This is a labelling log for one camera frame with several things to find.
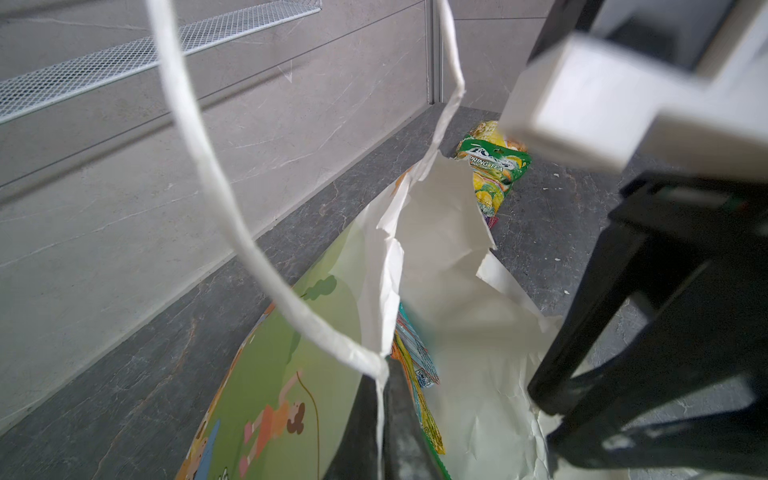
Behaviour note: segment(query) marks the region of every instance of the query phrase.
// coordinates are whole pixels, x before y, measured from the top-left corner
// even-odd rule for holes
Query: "snack package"
[[[522,177],[531,163],[525,145],[512,141],[497,130],[497,121],[483,121],[458,144],[456,158],[468,158],[480,211],[488,227],[498,218],[512,183]]]

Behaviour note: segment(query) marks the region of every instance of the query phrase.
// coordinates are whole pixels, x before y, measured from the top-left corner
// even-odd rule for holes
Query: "gray tile wall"
[[[451,0],[467,92],[462,105],[501,112],[553,0]],[[455,87],[445,69],[443,92]]]
[[[185,21],[193,21],[220,13],[211,8],[242,7],[228,2],[207,2],[199,12],[182,2],[180,12],[189,7]],[[126,15],[94,13],[91,22],[139,22],[133,8],[142,2],[117,3]],[[319,14],[188,60],[254,235],[425,107],[422,2],[324,4]],[[116,8],[112,0],[94,5]],[[98,27],[27,26],[41,25],[72,28],[90,38],[86,46],[104,47],[89,36]],[[8,51],[23,41],[2,45],[4,59],[24,57]],[[45,63],[69,48],[54,41],[50,52],[30,51]],[[0,151],[1,432],[221,265],[230,249],[207,218],[156,71],[0,126]]]

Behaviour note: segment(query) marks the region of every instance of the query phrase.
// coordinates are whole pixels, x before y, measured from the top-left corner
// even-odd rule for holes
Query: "gray marble floor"
[[[425,111],[258,240],[290,283],[424,154],[441,109]],[[452,156],[466,131],[497,117],[461,108],[443,153]],[[496,254],[544,313],[568,311],[573,296],[566,290],[575,292],[619,186],[659,167],[636,157],[617,176],[535,159],[515,183],[494,227]],[[3,435],[0,478],[173,478],[234,353],[269,302],[231,260]],[[591,361],[613,356],[643,323],[626,305]],[[720,403],[739,402],[732,389],[721,394]],[[695,413],[699,404],[706,406],[694,401],[677,408]],[[677,475],[633,472],[635,478]]]

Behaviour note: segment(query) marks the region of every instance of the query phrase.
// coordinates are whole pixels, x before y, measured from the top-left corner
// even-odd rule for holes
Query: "metal mesh shelf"
[[[320,11],[320,0],[265,3],[179,27],[185,55]],[[0,82],[0,124],[157,66],[152,37]]]

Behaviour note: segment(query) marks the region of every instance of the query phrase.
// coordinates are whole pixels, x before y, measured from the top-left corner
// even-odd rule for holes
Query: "grout line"
[[[253,77],[256,77],[257,75],[261,75],[261,74],[262,74],[262,73],[264,73],[265,71],[267,71],[267,70],[271,70],[272,68],[275,68],[277,65],[282,65],[282,64],[284,64],[284,63],[285,63],[285,62],[287,62],[287,61],[291,61],[291,60],[293,60],[293,59],[295,59],[295,58],[298,58],[298,57],[300,57],[300,56],[302,56],[302,55],[306,55],[306,54],[310,53],[311,51],[315,51],[315,50],[317,50],[318,48],[322,48],[322,47],[324,47],[324,46],[328,45],[329,43],[332,43],[332,42],[334,42],[334,41],[336,41],[336,40],[340,40],[340,39],[342,39],[342,38],[346,37],[347,35],[351,35],[351,34],[353,34],[353,33],[356,33],[356,32],[358,32],[358,31],[360,31],[360,30],[363,30],[364,28],[367,28],[367,27],[369,27],[369,26],[371,26],[371,25],[373,25],[373,24],[375,24],[375,23],[378,23],[378,22],[380,22],[380,21],[382,21],[382,20],[386,20],[387,18],[389,18],[389,17],[391,17],[391,16],[393,16],[393,15],[397,15],[397,14],[399,14],[400,12],[403,12],[404,10],[407,10],[407,9],[409,9],[409,8],[411,8],[411,7],[414,7],[414,6],[416,6],[416,5],[419,5],[419,4],[421,4],[423,1],[424,1],[424,0],[419,0],[418,2],[416,2],[416,3],[414,3],[414,4],[411,4],[411,5],[408,5],[408,6],[406,6],[406,7],[403,7],[403,8],[401,8],[401,9],[399,9],[397,12],[392,12],[392,13],[390,13],[390,14],[386,15],[386,16],[383,16],[383,17],[381,17],[381,18],[379,18],[379,19],[377,19],[377,20],[374,20],[373,22],[370,22],[369,24],[365,24],[365,25],[363,25],[362,27],[358,27],[358,28],[355,28],[355,29],[354,29],[354,30],[352,30],[352,31],[348,31],[348,32],[347,32],[347,33],[345,33],[344,35],[341,35],[341,36],[339,36],[339,37],[336,37],[336,38],[334,38],[334,39],[332,39],[332,40],[328,40],[328,41],[327,41],[327,42],[325,42],[325,43],[322,43],[322,44],[320,44],[320,45],[317,45],[316,47],[312,47],[312,48],[310,48],[309,50],[307,50],[307,51],[305,51],[305,52],[303,52],[303,53],[300,53],[300,54],[298,54],[298,55],[294,55],[294,56],[293,56],[293,57],[291,57],[291,58],[286,58],[285,60],[282,60],[282,61],[280,61],[280,62],[278,62],[278,63],[276,63],[276,64],[272,65],[271,67],[268,67],[268,68],[264,68],[263,70],[261,70],[261,71],[258,71],[258,72],[254,73],[254,74],[252,74],[252,75],[248,75],[248,76],[247,76],[247,77],[245,77],[245,78],[241,78],[240,80],[238,80],[238,81],[235,81],[235,82],[233,82],[233,83],[231,83],[231,84],[227,85],[226,87],[222,87],[222,88],[219,88],[218,90],[215,90],[215,91],[212,91],[212,92],[210,92],[209,94],[205,94],[205,95],[203,95],[202,97],[199,97],[199,98],[197,99],[197,101],[198,101],[198,102],[200,102],[200,101],[202,101],[202,100],[205,100],[206,98],[208,98],[208,97],[211,97],[211,96],[213,96],[213,95],[215,95],[215,94],[218,94],[218,93],[220,93],[220,92],[222,92],[222,91],[225,91],[225,90],[227,90],[228,88],[232,88],[233,86],[235,86],[235,85],[237,85],[237,84],[239,84],[239,83],[242,83],[242,82],[244,82],[244,81],[250,80],[251,78],[253,78]],[[156,120],[158,120],[159,118],[162,118],[162,117],[166,117],[166,116],[168,116],[168,115],[170,115],[170,112],[169,112],[169,111],[165,112],[164,114],[160,114],[160,115],[156,116],[155,118],[152,118],[152,119],[150,119],[150,120],[144,121],[144,122],[142,122],[142,123],[140,123],[140,124],[138,124],[138,125],[136,125],[136,126],[134,126],[134,127],[128,128],[127,130],[125,130],[125,131],[122,131],[122,132],[120,132],[119,134],[115,134],[115,135],[112,135],[111,137],[105,138],[105,139],[104,139],[104,140],[102,140],[102,141],[98,141],[98,142],[96,142],[95,144],[92,144],[92,145],[88,145],[86,148],[83,148],[82,150],[76,151],[76,152],[74,152],[73,154],[69,154],[69,155],[67,155],[66,157],[63,157],[63,158],[59,158],[58,160],[56,160],[56,161],[53,161],[53,162],[51,162],[50,164],[44,165],[44,166],[42,166],[42,167],[38,167],[38,168],[34,169],[33,171],[30,171],[30,172],[27,172],[26,174],[23,174],[23,175],[21,175],[20,177],[16,177],[16,178],[14,178],[13,180],[9,180],[9,181],[5,182],[4,184],[0,184],[0,189],[2,189],[2,188],[4,188],[4,187],[7,187],[8,185],[10,185],[10,184],[13,184],[13,183],[15,183],[15,182],[17,182],[17,181],[19,181],[19,180],[22,180],[22,179],[24,179],[24,178],[26,178],[26,177],[29,177],[29,176],[31,176],[31,175],[34,175],[34,174],[36,174],[36,173],[40,172],[41,170],[44,170],[44,169],[46,169],[46,168],[48,168],[48,167],[52,167],[52,166],[54,166],[54,165],[56,165],[56,164],[58,164],[58,163],[61,163],[62,161],[65,161],[65,160],[68,160],[68,159],[70,159],[70,158],[73,158],[73,157],[75,157],[76,155],[82,154],[83,152],[85,152],[85,151],[87,151],[87,150],[89,150],[89,149],[91,149],[91,148],[93,148],[93,147],[97,147],[98,145],[102,145],[102,144],[104,144],[104,143],[106,143],[106,142],[108,142],[108,141],[114,140],[115,138],[117,138],[117,137],[120,137],[121,135],[124,135],[124,134],[126,134],[126,133],[128,133],[128,132],[130,132],[130,131],[134,131],[134,130],[136,130],[136,129],[138,129],[138,128],[141,128],[141,127],[143,127],[143,126],[145,126],[145,125],[147,125],[147,124],[149,124],[149,123],[151,123],[151,122],[153,122],[153,121],[156,121]]]
[[[546,19],[547,17],[504,17],[504,18],[454,18],[456,22],[462,20],[535,20]]]

